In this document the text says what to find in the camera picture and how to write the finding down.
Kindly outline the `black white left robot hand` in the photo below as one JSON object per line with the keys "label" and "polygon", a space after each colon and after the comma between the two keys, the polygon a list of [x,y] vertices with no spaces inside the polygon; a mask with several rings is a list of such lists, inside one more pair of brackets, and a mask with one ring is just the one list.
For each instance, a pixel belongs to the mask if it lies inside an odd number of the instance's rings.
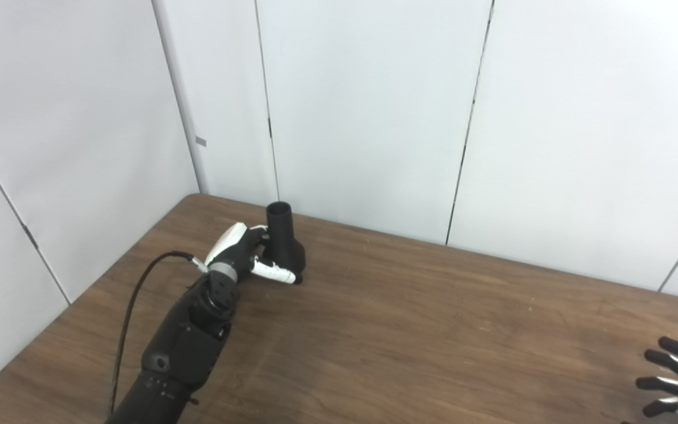
{"label": "black white left robot hand", "polygon": [[221,272],[234,282],[254,274],[280,283],[301,284],[303,277],[298,273],[256,254],[256,249],[269,239],[266,225],[248,227],[242,222],[234,223],[213,245],[204,260],[205,270]]}

